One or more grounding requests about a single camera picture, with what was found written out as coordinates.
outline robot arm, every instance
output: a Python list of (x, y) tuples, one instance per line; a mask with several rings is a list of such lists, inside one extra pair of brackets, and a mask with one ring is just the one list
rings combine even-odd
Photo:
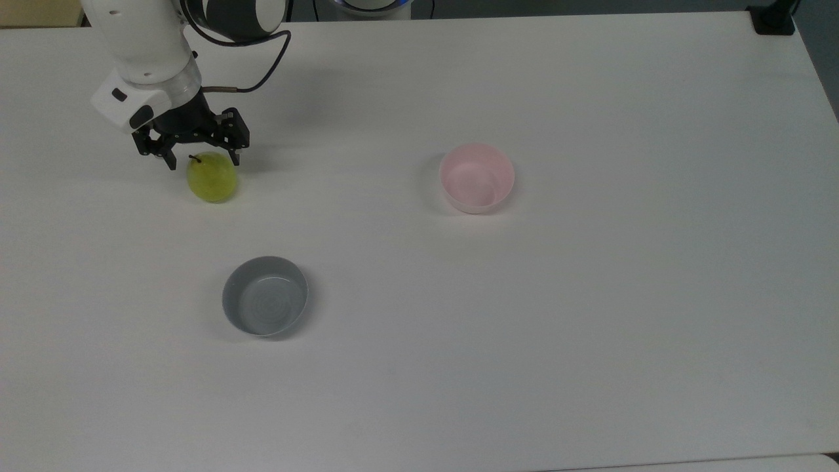
[[(235, 108), (210, 111), (201, 74), (183, 35), (184, 4), (198, 24), (237, 42), (267, 38), (280, 25), (285, 0), (82, 0), (116, 68), (92, 98), (93, 106), (132, 134), (143, 155), (157, 155), (170, 169), (178, 143), (206, 142), (238, 153), (250, 145), (248, 127)], [(151, 138), (151, 131), (159, 134)]]

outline floor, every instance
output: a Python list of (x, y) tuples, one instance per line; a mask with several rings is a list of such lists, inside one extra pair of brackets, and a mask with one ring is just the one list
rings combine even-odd
[[(331, 0), (297, 0), (292, 21), (335, 19)], [(428, 18), (432, 0), (415, 0), (414, 19)], [(743, 11), (767, 0), (435, 0), (434, 18), (489, 18), (604, 13)], [(821, 83), (839, 119), (839, 0), (801, 0), (795, 15)]]

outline white table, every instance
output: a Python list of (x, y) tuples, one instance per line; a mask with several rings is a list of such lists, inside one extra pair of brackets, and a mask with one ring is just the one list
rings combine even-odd
[(837, 472), (839, 465), (824, 455), (717, 460), (683, 464), (618, 467), (609, 472)]
[[(90, 30), (0, 32), (0, 467), (485, 472), (839, 450), (839, 125), (746, 13), (295, 24), (194, 198), (88, 97)], [(190, 37), (206, 85), (277, 45)], [(448, 208), (442, 154), (517, 169)], [(221, 288), (310, 278), (278, 342)]]

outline black cable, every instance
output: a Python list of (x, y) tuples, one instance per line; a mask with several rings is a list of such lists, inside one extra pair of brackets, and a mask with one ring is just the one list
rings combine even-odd
[(251, 41), (242, 41), (242, 42), (220, 41), (216, 38), (213, 38), (212, 36), (205, 33), (204, 31), (202, 31), (201, 28), (199, 28), (198, 25), (195, 24), (195, 19), (192, 18), (192, 15), (190, 14), (190, 11), (186, 7), (186, 0), (180, 0), (180, 9), (183, 12), (184, 17), (186, 18), (186, 21), (195, 30), (195, 32), (198, 33), (198, 35), (200, 37), (210, 41), (214, 45), (237, 48), (237, 47), (244, 47), (244, 46), (250, 46), (250, 45), (260, 45), (262, 43), (267, 43), (268, 41), (270, 41), (272, 39), (277, 39), (280, 36), (285, 36), (285, 42), (283, 43), (282, 49), (279, 50), (279, 54), (277, 54), (277, 59), (274, 60), (274, 63), (271, 65), (271, 68), (268, 69), (268, 73), (266, 73), (265, 76), (262, 78), (262, 80), (257, 82), (257, 84), (255, 86), (248, 87), (248, 88), (202, 87), (201, 90), (203, 92), (250, 93), (250, 92), (253, 92), (254, 90), (257, 90), (261, 86), (265, 85), (265, 82), (267, 82), (268, 79), (271, 78), (271, 75), (274, 74), (274, 71), (277, 70), (277, 66), (279, 66), (279, 62), (283, 59), (283, 56), (285, 55), (285, 51), (289, 48), (289, 43), (291, 42), (291, 31), (288, 31), (287, 29), (279, 31), (278, 33), (270, 34), (270, 35), (268, 35), (264, 38), (254, 39), (254, 40), (251, 40)]
[(186, 18), (186, 21), (195, 30), (195, 32), (198, 33), (198, 35), (201, 38), (204, 38), (207, 41), (210, 41), (214, 45), (226, 46), (226, 47), (229, 47), (229, 48), (242, 48), (242, 47), (245, 47), (245, 46), (253, 46), (253, 45), (260, 45), (262, 43), (267, 43), (272, 39), (279, 38), (280, 36), (288, 35), (289, 38), (291, 37), (291, 32), (288, 31), (287, 29), (284, 29), (283, 31), (279, 31), (278, 33), (270, 34), (268, 36), (265, 36), (264, 38), (251, 39), (250, 41), (241, 41), (241, 42), (239, 42), (239, 41), (221, 41), (219, 39), (213, 38), (212, 36), (205, 33), (203, 30), (201, 30), (201, 28), (198, 27), (198, 24), (195, 23), (195, 19), (192, 18), (192, 15), (190, 14), (190, 10), (186, 7), (186, 0), (180, 0), (180, 10), (181, 10), (181, 12), (183, 12), (184, 18)]

